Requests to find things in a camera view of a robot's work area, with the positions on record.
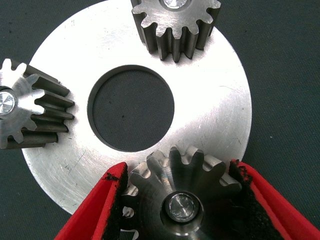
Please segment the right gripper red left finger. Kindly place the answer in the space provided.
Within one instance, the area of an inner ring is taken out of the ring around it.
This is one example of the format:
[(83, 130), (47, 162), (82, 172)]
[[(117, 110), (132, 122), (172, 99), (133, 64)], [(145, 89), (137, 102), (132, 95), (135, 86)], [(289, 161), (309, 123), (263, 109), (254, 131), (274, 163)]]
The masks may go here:
[(121, 193), (128, 183), (125, 162), (109, 168), (56, 235), (56, 240), (118, 240)]

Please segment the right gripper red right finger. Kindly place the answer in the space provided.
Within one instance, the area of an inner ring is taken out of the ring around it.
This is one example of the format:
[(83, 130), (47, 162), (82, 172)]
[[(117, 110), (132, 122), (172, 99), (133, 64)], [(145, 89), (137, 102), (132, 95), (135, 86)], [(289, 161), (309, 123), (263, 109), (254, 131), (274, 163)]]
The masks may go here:
[(320, 231), (285, 199), (258, 171), (233, 159), (229, 174), (242, 184), (243, 230), (248, 240), (318, 240)]

